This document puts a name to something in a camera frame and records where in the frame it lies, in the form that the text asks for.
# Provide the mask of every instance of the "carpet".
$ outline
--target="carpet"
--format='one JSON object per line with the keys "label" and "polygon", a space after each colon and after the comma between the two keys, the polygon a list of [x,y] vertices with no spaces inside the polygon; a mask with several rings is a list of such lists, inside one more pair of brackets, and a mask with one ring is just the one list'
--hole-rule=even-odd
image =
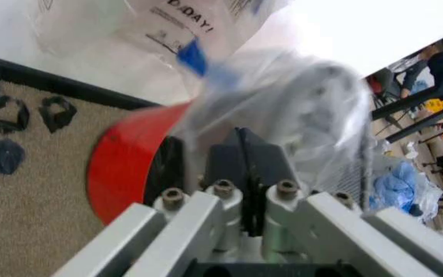
{"label": "carpet", "polygon": [[0,174],[0,276],[49,276],[103,228],[85,192],[88,158],[100,135],[129,111],[65,98],[78,112],[51,134],[38,107],[52,93],[4,81],[0,89],[30,111],[26,130],[0,134],[26,152],[15,173]]}

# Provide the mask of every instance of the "screw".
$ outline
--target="screw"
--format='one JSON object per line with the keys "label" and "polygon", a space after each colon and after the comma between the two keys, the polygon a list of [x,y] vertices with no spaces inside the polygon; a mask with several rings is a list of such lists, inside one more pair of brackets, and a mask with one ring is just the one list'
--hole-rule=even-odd
{"label": "screw", "polygon": [[285,200],[295,198],[297,190],[298,185],[292,180],[285,179],[276,184],[276,191],[278,193],[278,196]]}
{"label": "screw", "polygon": [[213,183],[213,192],[221,199],[230,198],[234,192],[235,185],[227,179],[219,179]]}
{"label": "screw", "polygon": [[165,209],[173,211],[184,203],[184,193],[178,188],[168,188],[162,192],[162,200]]}

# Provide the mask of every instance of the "clear plastic bag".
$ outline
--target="clear plastic bag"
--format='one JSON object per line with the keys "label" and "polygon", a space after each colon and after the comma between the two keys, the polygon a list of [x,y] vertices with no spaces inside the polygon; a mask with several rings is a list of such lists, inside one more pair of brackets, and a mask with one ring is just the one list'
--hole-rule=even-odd
{"label": "clear plastic bag", "polygon": [[435,218],[438,212],[438,201],[443,191],[430,182],[425,173],[418,174],[416,178],[415,204],[418,204],[423,214],[419,220],[425,222]]}
{"label": "clear plastic bag", "polygon": [[290,0],[29,1],[34,34],[54,54],[73,54],[114,33],[168,66],[180,62],[202,76]]}
{"label": "clear plastic bag", "polygon": [[209,147],[242,127],[280,145],[302,187],[327,190],[328,177],[356,159],[369,93],[355,73],[331,62],[281,51],[233,55],[210,69],[172,131],[184,142],[186,184],[197,184]]}

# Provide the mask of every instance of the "table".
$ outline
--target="table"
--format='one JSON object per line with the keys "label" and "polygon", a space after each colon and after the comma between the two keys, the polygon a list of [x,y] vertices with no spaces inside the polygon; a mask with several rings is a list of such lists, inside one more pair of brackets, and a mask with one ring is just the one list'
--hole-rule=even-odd
{"label": "table", "polygon": [[[72,57],[44,53],[25,1],[0,0],[0,59],[160,104],[189,100],[182,76],[108,39]],[[278,47],[341,62],[367,76],[443,38],[443,0],[304,1],[279,10],[239,51]]]}

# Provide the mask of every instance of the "black tape piece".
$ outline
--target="black tape piece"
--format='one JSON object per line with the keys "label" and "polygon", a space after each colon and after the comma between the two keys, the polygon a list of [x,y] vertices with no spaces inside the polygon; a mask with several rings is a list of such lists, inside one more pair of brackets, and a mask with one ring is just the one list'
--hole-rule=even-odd
{"label": "black tape piece", "polygon": [[11,98],[7,95],[0,96],[0,108],[6,107],[9,101],[15,102],[20,108],[18,110],[17,121],[11,122],[0,119],[0,133],[8,134],[15,131],[23,131],[28,126],[28,120],[30,118],[30,113],[28,112],[27,105],[21,100]]}
{"label": "black tape piece", "polygon": [[25,150],[14,141],[0,140],[0,173],[12,174],[25,159]]}
{"label": "black tape piece", "polygon": [[[52,104],[57,104],[61,106],[64,111],[53,114],[50,111],[50,106]],[[49,98],[44,98],[42,100],[42,106],[39,108],[39,112],[49,131],[51,133],[54,133],[56,130],[68,126],[71,123],[71,120],[73,119],[73,116],[76,114],[77,110],[64,98],[60,96],[53,96]]]}

